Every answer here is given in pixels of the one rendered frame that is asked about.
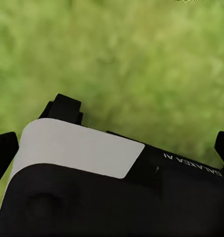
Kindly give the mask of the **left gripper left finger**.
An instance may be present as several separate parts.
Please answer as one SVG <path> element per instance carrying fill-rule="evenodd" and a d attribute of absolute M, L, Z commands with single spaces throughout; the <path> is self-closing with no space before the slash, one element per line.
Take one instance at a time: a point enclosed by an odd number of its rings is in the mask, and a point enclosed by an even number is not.
<path fill-rule="evenodd" d="M 0 135 L 0 179 L 18 150 L 18 140 L 14 131 Z"/>

